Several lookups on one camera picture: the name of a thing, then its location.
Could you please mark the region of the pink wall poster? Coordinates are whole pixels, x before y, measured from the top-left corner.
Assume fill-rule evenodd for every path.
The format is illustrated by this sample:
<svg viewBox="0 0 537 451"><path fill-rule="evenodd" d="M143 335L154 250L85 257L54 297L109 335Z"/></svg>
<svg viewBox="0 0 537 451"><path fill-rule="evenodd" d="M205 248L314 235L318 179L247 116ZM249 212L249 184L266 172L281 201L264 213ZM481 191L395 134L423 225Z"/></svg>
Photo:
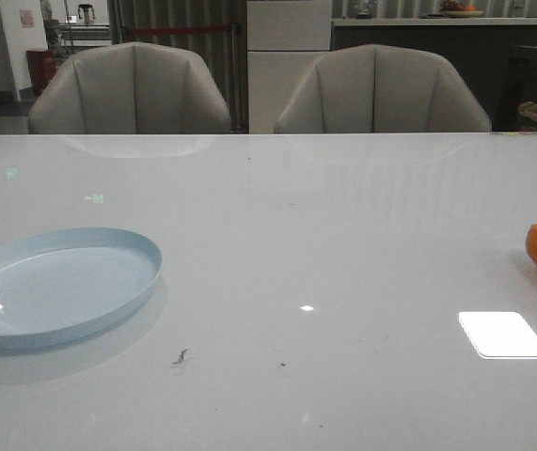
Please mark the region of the pink wall poster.
<svg viewBox="0 0 537 451"><path fill-rule="evenodd" d="M31 9L20 10L20 21L22 28L34 27L34 14Z"/></svg>

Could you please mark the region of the beige upholstered chair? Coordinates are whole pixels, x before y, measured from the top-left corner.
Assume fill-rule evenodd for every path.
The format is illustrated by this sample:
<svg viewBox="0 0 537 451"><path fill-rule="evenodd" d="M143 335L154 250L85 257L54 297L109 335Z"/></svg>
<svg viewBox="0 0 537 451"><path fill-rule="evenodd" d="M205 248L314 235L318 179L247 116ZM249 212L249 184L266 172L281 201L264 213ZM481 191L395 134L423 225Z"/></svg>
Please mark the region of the beige upholstered chair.
<svg viewBox="0 0 537 451"><path fill-rule="evenodd" d="M221 134L230 115L200 55L128 42L68 58L27 126L31 134Z"/></svg>
<svg viewBox="0 0 537 451"><path fill-rule="evenodd" d="M321 56L300 78L274 131L489 132L491 121L445 57L369 44Z"/></svg>

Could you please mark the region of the dark grey counter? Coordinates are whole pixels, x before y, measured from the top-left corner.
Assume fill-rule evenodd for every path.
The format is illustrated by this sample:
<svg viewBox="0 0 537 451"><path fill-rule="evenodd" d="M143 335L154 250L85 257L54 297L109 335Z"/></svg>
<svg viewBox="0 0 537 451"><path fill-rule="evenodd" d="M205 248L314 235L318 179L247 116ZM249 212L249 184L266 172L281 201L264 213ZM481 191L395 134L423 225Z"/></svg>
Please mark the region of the dark grey counter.
<svg viewBox="0 0 537 451"><path fill-rule="evenodd" d="M496 131L523 127L517 112L537 102L537 18L336 19L334 50L385 44L446 57L460 72Z"/></svg>

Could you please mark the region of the fruit bowl on counter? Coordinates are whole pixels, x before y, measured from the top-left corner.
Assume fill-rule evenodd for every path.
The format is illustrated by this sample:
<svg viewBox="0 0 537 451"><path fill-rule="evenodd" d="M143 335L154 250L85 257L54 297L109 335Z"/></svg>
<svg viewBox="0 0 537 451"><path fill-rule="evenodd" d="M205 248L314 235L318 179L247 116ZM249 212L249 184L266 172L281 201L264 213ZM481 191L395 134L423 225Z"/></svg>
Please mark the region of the fruit bowl on counter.
<svg viewBox="0 0 537 451"><path fill-rule="evenodd" d="M440 11L449 18L479 17L482 11L471 5L465 5L462 1L444 0L440 4Z"/></svg>

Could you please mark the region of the light blue round plate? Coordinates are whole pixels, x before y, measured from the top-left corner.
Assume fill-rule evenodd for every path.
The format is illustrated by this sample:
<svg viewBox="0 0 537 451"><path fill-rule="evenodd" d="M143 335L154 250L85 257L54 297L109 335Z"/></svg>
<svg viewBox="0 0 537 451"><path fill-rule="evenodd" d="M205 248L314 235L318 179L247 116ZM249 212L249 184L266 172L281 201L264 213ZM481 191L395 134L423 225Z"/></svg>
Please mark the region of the light blue round plate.
<svg viewBox="0 0 537 451"><path fill-rule="evenodd" d="M109 227L0 246L0 349L67 344L114 326L150 298L162 263L152 240Z"/></svg>

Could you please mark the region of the red barrier belt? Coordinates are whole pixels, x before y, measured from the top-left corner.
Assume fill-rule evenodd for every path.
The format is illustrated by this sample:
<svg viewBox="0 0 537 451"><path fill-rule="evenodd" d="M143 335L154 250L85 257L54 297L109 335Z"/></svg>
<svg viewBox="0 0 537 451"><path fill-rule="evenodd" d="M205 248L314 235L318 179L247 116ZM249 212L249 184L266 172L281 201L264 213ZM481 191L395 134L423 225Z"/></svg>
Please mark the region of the red barrier belt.
<svg viewBox="0 0 537 451"><path fill-rule="evenodd" d="M231 24L211 25L211 26L191 26L191 27L168 27L168 28L127 28L123 30L128 36L150 37L150 36L174 36L174 35L195 35L229 32Z"/></svg>

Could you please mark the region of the right beige upholstered chair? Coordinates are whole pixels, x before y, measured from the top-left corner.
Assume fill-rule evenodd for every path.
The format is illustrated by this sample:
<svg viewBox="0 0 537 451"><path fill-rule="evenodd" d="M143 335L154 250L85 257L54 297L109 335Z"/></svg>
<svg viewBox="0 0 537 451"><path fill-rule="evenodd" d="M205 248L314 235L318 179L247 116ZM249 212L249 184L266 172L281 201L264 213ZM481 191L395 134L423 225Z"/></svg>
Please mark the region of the right beige upholstered chair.
<svg viewBox="0 0 537 451"><path fill-rule="evenodd" d="M274 131L489 132L491 121L445 57L369 44L321 56L300 78Z"/></svg>

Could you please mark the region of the red trash bin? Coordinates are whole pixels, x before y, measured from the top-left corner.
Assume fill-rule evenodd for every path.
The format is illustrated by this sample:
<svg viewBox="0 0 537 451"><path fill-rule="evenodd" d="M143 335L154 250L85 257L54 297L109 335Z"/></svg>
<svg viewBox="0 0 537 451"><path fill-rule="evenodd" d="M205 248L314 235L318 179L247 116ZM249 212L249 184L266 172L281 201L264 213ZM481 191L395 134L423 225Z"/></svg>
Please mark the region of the red trash bin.
<svg viewBox="0 0 537 451"><path fill-rule="evenodd" d="M25 52L33 92L39 95L56 74L55 55L51 50L33 49Z"/></svg>

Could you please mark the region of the left beige upholstered chair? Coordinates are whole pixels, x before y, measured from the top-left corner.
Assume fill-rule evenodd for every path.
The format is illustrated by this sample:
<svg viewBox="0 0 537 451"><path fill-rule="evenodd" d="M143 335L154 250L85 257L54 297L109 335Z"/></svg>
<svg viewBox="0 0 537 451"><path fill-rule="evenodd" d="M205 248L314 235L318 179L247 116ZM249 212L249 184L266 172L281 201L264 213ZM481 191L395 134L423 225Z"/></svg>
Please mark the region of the left beige upholstered chair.
<svg viewBox="0 0 537 451"><path fill-rule="evenodd" d="M31 134L221 134L230 115L200 55L128 42L68 58L27 126Z"/></svg>

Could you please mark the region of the kettle on background table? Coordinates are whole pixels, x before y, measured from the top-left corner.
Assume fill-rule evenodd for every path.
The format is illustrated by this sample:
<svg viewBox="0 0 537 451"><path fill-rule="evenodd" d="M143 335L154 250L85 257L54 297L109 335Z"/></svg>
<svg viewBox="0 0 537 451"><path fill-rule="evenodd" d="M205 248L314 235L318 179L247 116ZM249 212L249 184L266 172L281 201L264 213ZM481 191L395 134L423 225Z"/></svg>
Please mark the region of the kettle on background table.
<svg viewBox="0 0 537 451"><path fill-rule="evenodd" d="M86 26L91 25L96 20L95 9L91 4L79 4L77 12L78 19L82 20Z"/></svg>

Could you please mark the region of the white cabinet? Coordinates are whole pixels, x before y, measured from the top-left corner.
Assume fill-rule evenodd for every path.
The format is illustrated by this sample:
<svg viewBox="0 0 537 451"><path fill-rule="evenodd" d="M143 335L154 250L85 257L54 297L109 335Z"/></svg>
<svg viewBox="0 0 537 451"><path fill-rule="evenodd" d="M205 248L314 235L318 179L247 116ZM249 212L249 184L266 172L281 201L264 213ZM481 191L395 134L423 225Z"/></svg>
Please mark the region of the white cabinet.
<svg viewBox="0 0 537 451"><path fill-rule="evenodd" d="M249 131L271 133L297 79L330 50L330 1L246 4Z"/></svg>

